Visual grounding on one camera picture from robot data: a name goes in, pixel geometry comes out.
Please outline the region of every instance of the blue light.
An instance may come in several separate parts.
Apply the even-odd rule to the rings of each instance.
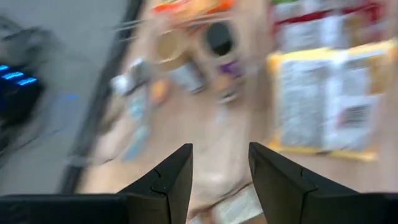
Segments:
[[[10,80],[12,78],[15,77],[21,77],[24,74],[22,72],[12,72],[12,73],[8,73],[7,75],[3,75],[2,77],[5,78],[6,80]]]
[[[27,78],[25,80],[21,80],[21,81],[17,82],[17,84],[23,86],[23,85],[26,85],[26,84],[30,84],[30,83],[36,82],[36,80],[37,80],[36,78]]]
[[[0,71],[7,70],[8,68],[7,65],[0,65]]]

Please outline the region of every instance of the barcode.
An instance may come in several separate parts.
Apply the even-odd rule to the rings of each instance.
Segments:
[[[358,128],[366,124],[368,120],[370,106],[354,106],[347,108],[343,112],[341,125],[343,128]]]

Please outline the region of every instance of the can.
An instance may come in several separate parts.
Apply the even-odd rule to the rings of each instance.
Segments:
[[[215,87],[220,102],[226,103],[238,95],[237,85],[243,82],[244,71],[236,50],[237,41],[228,21],[214,22],[204,34],[204,45],[215,63]]]
[[[243,80],[243,64],[236,50],[237,40],[228,21],[214,22],[205,32],[205,46],[214,57],[216,66],[222,74],[229,74],[234,80]]]

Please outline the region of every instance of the label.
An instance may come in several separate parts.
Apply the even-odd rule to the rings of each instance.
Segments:
[[[323,146],[326,79],[330,63],[324,60],[282,64],[282,144]]]
[[[284,52],[321,47],[320,23],[322,20],[286,24],[282,28],[281,49]]]
[[[213,209],[215,219],[220,224],[238,224],[260,215],[263,211],[255,188],[251,185],[242,189]]]
[[[220,65],[220,71],[222,74],[231,75],[234,79],[241,78],[243,76],[243,70],[238,60]]]
[[[360,151],[368,146],[372,132],[372,114],[381,97],[380,94],[371,94],[374,71],[369,59],[377,56],[350,57],[341,66],[340,108],[335,123],[335,140],[338,144],[336,149]]]
[[[193,62],[188,62],[185,65],[170,71],[170,73],[176,83],[192,93],[200,91],[205,85],[205,80]]]

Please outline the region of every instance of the purple label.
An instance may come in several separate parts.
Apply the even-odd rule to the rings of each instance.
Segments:
[[[241,76],[243,76],[242,68],[237,60],[233,60],[230,63],[220,65],[220,70],[222,73],[232,75],[233,78],[240,78]]]

